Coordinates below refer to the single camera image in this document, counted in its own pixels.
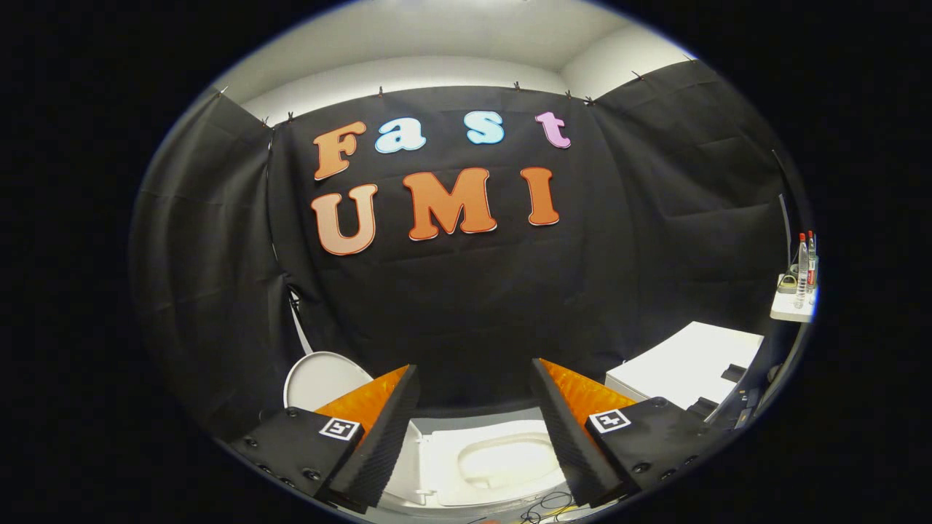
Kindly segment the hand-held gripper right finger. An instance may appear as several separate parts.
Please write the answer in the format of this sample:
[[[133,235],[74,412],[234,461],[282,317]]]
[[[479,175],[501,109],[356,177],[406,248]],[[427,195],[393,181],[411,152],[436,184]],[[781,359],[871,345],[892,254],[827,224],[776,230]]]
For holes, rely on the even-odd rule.
[[[530,387],[576,504],[654,490],[711,454],[726,432],[663,397],[636,401],[543,358]]]

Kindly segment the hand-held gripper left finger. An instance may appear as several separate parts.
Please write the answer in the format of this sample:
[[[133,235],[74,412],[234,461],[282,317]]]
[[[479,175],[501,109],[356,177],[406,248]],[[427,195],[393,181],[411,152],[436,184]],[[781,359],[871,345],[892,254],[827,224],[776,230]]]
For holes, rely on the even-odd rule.
[[[229,447],[300,494],[366,513],[389,484],[419,393],[416,365],[404,365],[323,407],[288,407]]]

